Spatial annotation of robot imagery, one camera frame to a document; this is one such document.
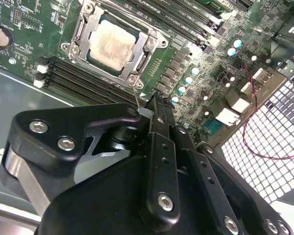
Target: red wire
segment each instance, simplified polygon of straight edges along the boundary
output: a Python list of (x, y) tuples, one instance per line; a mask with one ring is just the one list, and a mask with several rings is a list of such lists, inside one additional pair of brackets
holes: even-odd
[(246, 146), (246, 148), (255, 156), (258, 156), (260, 158), (265, 158), (265, 159), (271, 159), (271, 160), (288, 160), (288, 159), (293, 159), (294, 158), (294, 155), (292, 156), (284, 156), (282, 158), (277, 158), (277, 157), (270, 157), (270, 156), (264, 156), (264, 155), (261, 155), (260, 153), (256, 153), (254, 152), (248, 145), (246, 139), (245, 139), (245, 136), (247, 134), (247, 125), (249, 123), (249, 121), (252, 119), (252, 117), (257, 113), (257, 111), (259, 110), (259, 104), (258, 104), (258, 97), (257, 97), (257, 93), (256, 93), (256, 89), (255, 89), (255, 83), (254, 83), (254, 79), (252, 77), (252, 75), (250, 75), (249, 73), (249, 70), (248, 68), (246, 68), (246, 66), (244, 66), (244, 70), (247, 72), (247, 74), (249, 75), (249, 79), (250, 79), (250, 83), (251, 83), (251, 86), (252, 86), (252, 93), (253, 93), (253, 96), (254, 96), (254, 99), (255, 99), (255, 110), (253, 111), (253, 113), (250, 115), (250, 117), (247, 119), (246, 123), (244, 124), (244, 129), (243, 129), (243, 143), (244, 145)]

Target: perforated metal panel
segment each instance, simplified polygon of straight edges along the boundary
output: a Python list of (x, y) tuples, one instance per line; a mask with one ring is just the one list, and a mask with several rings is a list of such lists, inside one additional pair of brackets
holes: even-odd
[[(243, 144), (241, 127), (223, 146), (226, 160), (269, 203), (294, 188), (294, 159), (253, 156)], [(272, 157), (294, 155), (294, 77), (253, 116), (247, 142), (254, 152)]]

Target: silver screw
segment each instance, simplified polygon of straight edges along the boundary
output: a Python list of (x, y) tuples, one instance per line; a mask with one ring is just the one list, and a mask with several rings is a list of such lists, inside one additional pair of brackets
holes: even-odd
[(184, 123), (184, 124), (183, 124), (183, 127), (184, 127), (185, 129), (188, 129), (188, 128), (190, 128), (190, 124), (189, 124), (189, 123)]
[(158, 204), (161, 206), (162, 209), (164, 209), (167, 212), (170, 212), (173, 210), (173, 201), (171, 198), (165, 194), (160, 194), (158, 196)]
[(285, 232), (286, 234), (290, 234), (290, 231), (288, 230), (288, 228), (282, 222), (278, 221), (278, 225), (283, 230), (283, 232)]
[(42, 121), (32, 121), (29, 124), (29, 128), (32, 132), (39, 133), (39, 134), (45, 133), (48, 130), (47, 124), (45, 124)]
[(231, 232), (233, 235), (239, 234), (239, 228), (237, 227), (236, 223), (228, 216), (224, 218), (224, 224), (226, 228)]
[(138, 89), (141, 89), (141, 88), (143, 88), (143, 85), (142, 85), (142, 83), (137, 83), (137, 88), (138, 88)]
[(135, 77), (134, 77), (133, 75), (130, 75), (129, 78), (128, 78), (128, 81), (129, 81), (130, 83), (135, 82)]
[(77, 53), (78, 53), (78, 49), (75, 48), (75, 47), (73, 47), (73, 48), (72, 48), (72, 52), (73, 52), (73, 54), (77, 54)]
[(147, 41), (147, 47), (153, 47), (155, 45), (155, 42), (152, 38), (149, 38)]
[(162, 123), (162, 124), (165, 124), (165, 121), (163, 120), (162, 117), (157, 118), (157, 120), (158, 120), (158, 122), (160, 122), (160, 123)]
[(266, 220), (267, 222), (267, 226), (268, 228), (274, 233), (274, 234), (278, 234), (278, 229), (276, 228), (276, 226), (270, 221), (270, 220)]
[(75, 148), (75, 143), (70, 138), (63, 137), (58, 140), (58, 146), (64, 151), (71, 151)]
[(91, 14), (94, 11), (94, 6), (91, 5), (90, 3), (85, 5), (85, 12)]
[(205, 148), (206, 148), (206, 150), (208, 151), (208, 153), (213, 153), (213, 152), (214, 152), (214, 151), (212, 150), (212, 148), (209, 147), (209, 146), (207, 146), (207, 145), (206, 145)]
[(10, 58), (9, 63), (12, 64), (12, 65), (16, 64), (16, 59)]
[(185, 131), (182, 127), (179, 127), (178, 130), (179, 130), (182, 134), (186, 134), (186, 131)]

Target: capacitor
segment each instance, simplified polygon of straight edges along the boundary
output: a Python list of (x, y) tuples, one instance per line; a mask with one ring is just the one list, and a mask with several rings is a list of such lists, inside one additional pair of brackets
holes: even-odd
[(226, 75), (227, 79), (230, 80), (230, 82), (234, 82), (235, 81), (235, 76), (233, 75), (233, 73), (228, 72)]
[(196, 76), (199, 74), (199, 68), (197, 66), (191, 66), (191, 73), (193, 76)]
[(236, 50), (235, 50), (235, 48), (229, 48), (228, 50), (227, 50), (227, 54), (228, 54), (228, 56), (234, 56), (235, 54), (236, 54)]
[(204, 113), (205, 116), (208, 116), (210, 114), (210, 111), (206, 106), (202, 107), (202, 112)]
[(193, 78), (191, 76), (185, 76), (184, 80), (186, 84), (191, 84), (193, 82)]
[(208, 100), (208, 93), (207, 92), (201, 91), (200, 96), (203, 100)]
[(257, 55), (255, 55), (253, 52), (251, 52), (251, 51), (248, 51), (247, 53), (246, 53), (246, 57), (248, 58), (248, 59), (250, 59), (251, 61), (256, 61), (257, 60)]
[(173, 94), (171, 96), (171, 100), (172, 100), (173, 103), (177, 103), (179, 101), (179, 98), (178, 98), (178, 96), (176, 94)]
[(224, 84), (225, 87), (230, 87), (231, 86), (230, 81), (226, 77), (224, 77), (222, 79), (222, 83)]
[(236, 39), (233, 43), (234, 48), (241, 48), (243, 46), (243, 42), (241, 39)]
[(178, 89), (178, 92), (180, 92), (180, 94), (183, 94), (184, 92), (186, 92), (186, 88), (183, 85), (178, 85), (177, 89)]

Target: hex bolt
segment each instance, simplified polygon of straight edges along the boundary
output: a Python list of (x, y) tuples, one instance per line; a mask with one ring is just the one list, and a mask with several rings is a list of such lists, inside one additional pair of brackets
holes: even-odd
[(136, 116), (136, 115), (137, 115), (137, 112), (136, 112), (134, 109), (132, 109), (132, 108), (128, 108), (128, 109), (127, 109), (127, 112), (128, 112), (129, 114), (131, 114), (132, 116)]
[(48, 125), (45, 124), (43, 121), (32, 121), (29, 124), (29, 128), (32, 132), (35, 133), (45, 133), (48, 130)]
[(162, 124), (165, 124), (165, 121), (163, 120), (162, 117), (157, 118), (157, 120), (158, 120), (158, 122), (160, 122), (160, 123), (162, 123)]
[(179, 127), (178, 130), (179, 130), (182, 134), (186, 134), (186, 131), (185, 131), (182, 127)]
[(224, 224), (226, 228), (231, 232), (233, 235), (239, 234), (239, 228), (237, 227), (236, 223), (228, 216), (224, 218)]
[(276, 228), (276, 226), (270, 221), (270, 220), (266, 220), (266, 222), (267, 222), (267, 226), (268, 226), (268, 228), (274, 233), (274, 234), (278, 234), (279, 233), (279, 231), (278, 231), (278, 229)]
[(278, 225), (283, 230), (283, 232), (285, 232), (286, 234), (290, 234), (290, 231), (288, 230), (288, 228), (282, 222), (278, 221)]
[(205, 148), (208, 151), (208, 153), (213, 153), (214, 152), (210, 146), (206, 145)]
[(58, 140), (58, 147), (64, 151), (71, 151), (75, 148), (75, 143), (72, 139), (63, 137)]
[(171, 198), (165, 194), (159, 194), (158, 196), (158, 204), (159, 206), (167, 212), (173, 210), (173, 201)]

